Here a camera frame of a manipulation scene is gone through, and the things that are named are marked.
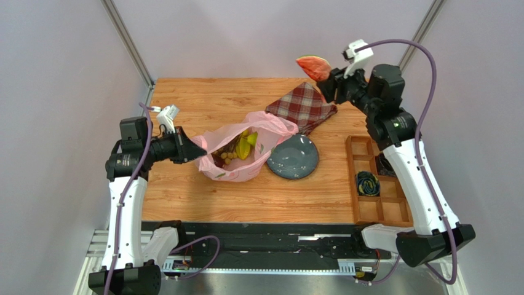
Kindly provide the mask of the fake watermelon slice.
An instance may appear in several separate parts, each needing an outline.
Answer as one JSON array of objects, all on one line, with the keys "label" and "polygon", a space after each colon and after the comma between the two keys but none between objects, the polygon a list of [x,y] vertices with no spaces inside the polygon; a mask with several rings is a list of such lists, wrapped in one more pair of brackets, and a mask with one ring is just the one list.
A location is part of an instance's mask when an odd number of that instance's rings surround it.
[{"label": "fake watermelon slice", "polygon": [[329,62],[316,55],[304,55],[296,59],[298,66],[314,81],[325,81],[330,76]]}]

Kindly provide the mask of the pink plastic bag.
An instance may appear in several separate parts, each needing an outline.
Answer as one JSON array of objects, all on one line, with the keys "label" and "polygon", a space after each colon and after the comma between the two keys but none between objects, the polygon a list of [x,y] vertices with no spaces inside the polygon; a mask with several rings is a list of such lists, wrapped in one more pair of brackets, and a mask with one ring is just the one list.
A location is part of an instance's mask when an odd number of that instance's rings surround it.
[{"label": "pink plastic bag", "polygon": [[272,151],[298,133],[297,124],[256,111],[241,123],[220,127],[191,140],[207,151],[198,170],[214,181],[245,182],[256,177]]}]

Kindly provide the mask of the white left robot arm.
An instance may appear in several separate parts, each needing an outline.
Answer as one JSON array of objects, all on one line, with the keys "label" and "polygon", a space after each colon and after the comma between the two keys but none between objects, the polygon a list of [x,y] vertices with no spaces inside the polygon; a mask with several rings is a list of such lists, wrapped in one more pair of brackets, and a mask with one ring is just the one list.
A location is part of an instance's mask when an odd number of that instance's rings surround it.
[{"label": "white left robot arm", "polygon": [[164,221],[146,246],[141,241],[143,200],[153,165],[166,159],[184,164],[206,155],[171,118],[157,115],[157,121],[159,136],[153,136],[146,117],[120,121],[121,138],[105,163],[111,205],[108,241],[100,270],[88,278],[95,294],[158,294],[161,267],[185,239],[181,221]]}]

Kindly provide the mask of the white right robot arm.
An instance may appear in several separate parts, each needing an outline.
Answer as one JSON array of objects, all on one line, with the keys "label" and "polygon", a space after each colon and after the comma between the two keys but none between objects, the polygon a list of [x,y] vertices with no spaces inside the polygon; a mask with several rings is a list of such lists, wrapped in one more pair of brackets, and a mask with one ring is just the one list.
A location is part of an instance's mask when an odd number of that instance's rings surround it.
[{"label": "white right robot arm", "polygon": [[350,102],[366,116],[366,128],[390,163],[411,210],[411,228],[373,224],[360,230],[364,248],[398,254],[410,267],[449,256],[458,262],[458,251],[476,233],[459,221],[447,204],[427,161],[415,118],[401,107],[405,80],[398,66],[375,66],[369,79],[357,69],[345,75],[332,69],[317,83],[326,101]]}]

